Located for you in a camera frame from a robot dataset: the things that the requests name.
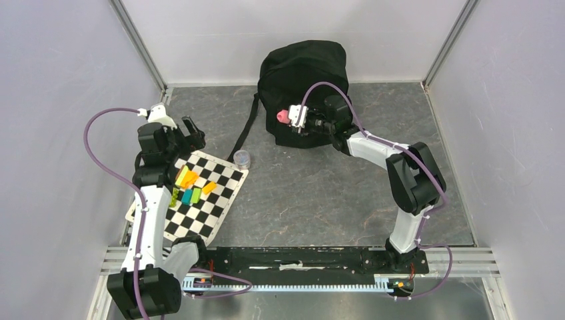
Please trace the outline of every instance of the pink object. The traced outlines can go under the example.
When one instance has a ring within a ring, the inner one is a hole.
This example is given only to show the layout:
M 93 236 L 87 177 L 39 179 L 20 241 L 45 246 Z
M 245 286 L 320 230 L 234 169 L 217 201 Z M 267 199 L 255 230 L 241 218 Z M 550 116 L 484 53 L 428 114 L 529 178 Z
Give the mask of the pink object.
M 277 113 L 277 120 L 279 120 L 280 123 L 289 124 L 290 119 L 288 118 L 288 110 L 279 111 L 279 113 Z

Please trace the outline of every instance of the backpack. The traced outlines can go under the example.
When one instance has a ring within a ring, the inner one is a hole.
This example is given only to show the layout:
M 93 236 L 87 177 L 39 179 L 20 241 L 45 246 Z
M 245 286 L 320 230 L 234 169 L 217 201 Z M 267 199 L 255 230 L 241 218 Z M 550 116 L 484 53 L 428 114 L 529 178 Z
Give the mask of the backpack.
M 293 133 L 288 125 L 277 121 L 277 113 L 283 109 L 288 110 L 291 105 L 301 104 L 310 86 L 320 81 L 333 83 L 347 94 L 349 82 L 345 63 L 345 50 L 339 43 L 332 41 L 308 40 L 271 51 L 261 64 L 251 114 L 228 161 L 233 162 L 233 154 L 243 146 L 257 117 L 259 100 L 267 112 L 265 127 L 275 136 L 275 144 L 301 149 L 330 144 L 327 135 Z M 324 99 L 331 95 L 335 95 L 332 88 L 317 87 L 308 96 L 306 105 L 309 109 L 323 112 L 326 108 Z

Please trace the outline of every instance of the backpack strap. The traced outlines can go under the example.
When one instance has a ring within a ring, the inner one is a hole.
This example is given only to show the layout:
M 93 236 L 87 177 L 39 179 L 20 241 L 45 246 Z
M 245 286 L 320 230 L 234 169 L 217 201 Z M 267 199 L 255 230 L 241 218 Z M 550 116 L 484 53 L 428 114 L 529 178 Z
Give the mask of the backpack strap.
M 239 138 L 237 139 L 235 146 L 233 147 L 233 150 L 231 151 L 228 157 L 229 162 L 233 162 L 233 155 L 235 151 L 238 151 L 243 146 L 243 143 L 245 142 L 245 139 L 247 138 L 247 135 L 251 130 L 253 121 L 255 121 L 255 118 L 257 118 L 257 113 L 259 113 L 259 93 L 255 93 L 253 95 L 253 104 L 251 105 L 251 112 L 249 113 L 249 119 L 247 119 L 247 123 L 245 123 L 245 127 L 243 128 L 243 131 L 241 131 L 241 134 L 239 135 Z

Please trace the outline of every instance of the checkerboard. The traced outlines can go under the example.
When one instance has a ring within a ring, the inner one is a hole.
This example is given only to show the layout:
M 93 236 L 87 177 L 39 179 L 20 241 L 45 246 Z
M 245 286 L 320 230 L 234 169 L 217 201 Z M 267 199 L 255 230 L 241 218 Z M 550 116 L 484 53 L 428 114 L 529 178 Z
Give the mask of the checkerboard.
M 208 195 L 202 193 L 198 203 L 183 205 L 181 199 L 184 189 L 179 190 L 177 205 L 167 210 L 164 237 L 174 241 L 178 237 L 200 235 L 209 245 L 224 221 L 235 196 L 247 177 L 247 170 L 239 170 L 233 163 L 195 151 L 188 160 L 179 159 L 175 167 L 180 169 L 184 164 L 199 178 L 193 187 L 202 188 L 208 182 L 217 184 Z M 128 210 L 125 219 L 133 222 L 135 205 Z

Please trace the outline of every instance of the white wall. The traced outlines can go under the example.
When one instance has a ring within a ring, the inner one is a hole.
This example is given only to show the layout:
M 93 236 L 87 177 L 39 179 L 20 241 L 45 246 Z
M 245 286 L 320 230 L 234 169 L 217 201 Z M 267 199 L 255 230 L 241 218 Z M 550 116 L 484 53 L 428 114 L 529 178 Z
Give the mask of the white wall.
M 414 81 L 465 0 L 123 0 L 167 83 L 254 84 L 267 54 L 341 43 L 351 81 Z
M 432 84 L 478 238 L 517 319 L 562 319 L 565 3 L 481 1 Z
M 2 319 L 84 319 L 133 194 L 88 158 L 83 128 L 159 92 L 105 0 L 0 3 Z M 134 114 L 93 126 L 94 152 L 133 174 Z

